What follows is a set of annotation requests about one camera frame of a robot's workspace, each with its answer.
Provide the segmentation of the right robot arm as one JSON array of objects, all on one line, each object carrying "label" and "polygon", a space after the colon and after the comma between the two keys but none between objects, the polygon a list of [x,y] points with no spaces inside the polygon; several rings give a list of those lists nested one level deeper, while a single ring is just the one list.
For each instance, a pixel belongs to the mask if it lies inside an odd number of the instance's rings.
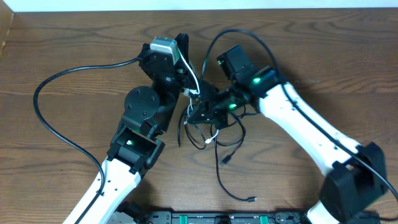
[{"label": "right robot arm", "polygon": [[314,111],[270,66],[257,68],[235,45],[217,58],[232,84],[227,90],[203,82],[189,124],[212,124],[221,130],[228,115],[252,107],[285,130],[315,161],[325,180],[319,201],[307,212],[310,223],[364,223],[364,210],[387,193],[382,149],[344,135]]}]

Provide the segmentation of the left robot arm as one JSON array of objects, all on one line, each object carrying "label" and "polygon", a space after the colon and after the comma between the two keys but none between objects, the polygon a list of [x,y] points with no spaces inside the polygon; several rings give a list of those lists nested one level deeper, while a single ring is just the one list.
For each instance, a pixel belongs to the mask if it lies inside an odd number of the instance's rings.
[{"label": "left robot arm", "polygon": [[154,166],[165,146],[157,137],[167,131],[181,92],[193,88],[188,41],[187,34],[179,34],[174,39],[156,37],[142,46],[137,60],[152,85],[127,94],[102,163],[104,173],[97,175],[65,223],[107,223]]}]

